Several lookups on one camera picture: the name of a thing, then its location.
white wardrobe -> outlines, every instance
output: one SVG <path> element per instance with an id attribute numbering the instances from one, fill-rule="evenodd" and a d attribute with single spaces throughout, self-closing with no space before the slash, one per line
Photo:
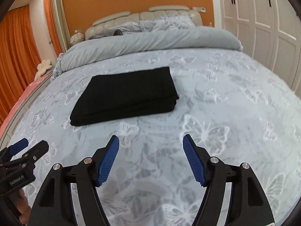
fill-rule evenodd
<path id="1" fill-rule="evenodd" d="M 301 96 L 301 21 L 289 1 L 220 1 L 222 28 L 239 38 L 246 54 Z"/>

metal screw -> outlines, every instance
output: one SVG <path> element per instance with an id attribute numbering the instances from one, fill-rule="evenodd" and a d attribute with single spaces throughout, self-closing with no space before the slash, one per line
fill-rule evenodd
<path id="1" fill-rule="evenodd" d="M 250 168 L 250 165 L 248 163 L 243 163 L 242 166 L 243 166 L 244 169 L 249 169 Z"/>
<path id="2" fill-rule="evenodd" d="M 92 162 L 92 158 L 90 158 L 90 157 L 84 159 L 85 164 L 90 164 L 91 162 Z"/>
<path id="3" fill-rule="evenodd" d="M 218 162 L 219 162 L 219 159 L 216 158 L 216 157 L 211 157 L 211 158 L 210 158 L 210 161 L 211 161 L 212 163 L 218 163 Z"/>
<path id="4" fill-rule="evenodd" d="M 60 164 L 55 164 L 55 165 L 53 165 L 53 170 L 58 170 L 58 169 L 60 169 L 61 168 L 61 165 Z"/>

wall outlet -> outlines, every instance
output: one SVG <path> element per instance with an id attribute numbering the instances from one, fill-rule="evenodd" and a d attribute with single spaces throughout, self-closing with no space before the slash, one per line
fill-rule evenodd
<path id="1" fill-rule="evenodd" d="M 198 7 L 198 8 L 197 8 L 197 11 L 198 11 L 199 13 L 206 13 L 206 8 L 204 8 L 204 7 Z"/>
<path id="2" fill-rule="evenodd" d="M 193 11 L 197 11 L 199 13 L 206 13 L 206 8 L 204 7 L 192 7 Z"/>

human hand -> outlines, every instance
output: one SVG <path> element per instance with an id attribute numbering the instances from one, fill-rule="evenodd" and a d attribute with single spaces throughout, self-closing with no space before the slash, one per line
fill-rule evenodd
<path id="1" fill-rule="evenodd" d="M 21 214 L 21 216 L 19 217 L 19 220 L 22 224 L 25 224 L 27 226 L 31 208 L 28 205 L 28 200 L 25 197 L 25 193 L 24 193 L 23 189 L 20 189 L 18 191 L 18 195 L 20 198 L 17 203 L 17 209 Z"/>

black towel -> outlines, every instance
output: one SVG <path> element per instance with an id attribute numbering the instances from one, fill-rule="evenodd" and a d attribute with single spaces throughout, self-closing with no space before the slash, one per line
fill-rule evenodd
<path id="1" fill-rule="evenodd" d="M 171 112 L 177 99 L 169 67 L 94 76 L 74 106 L 71 125 Z"/>

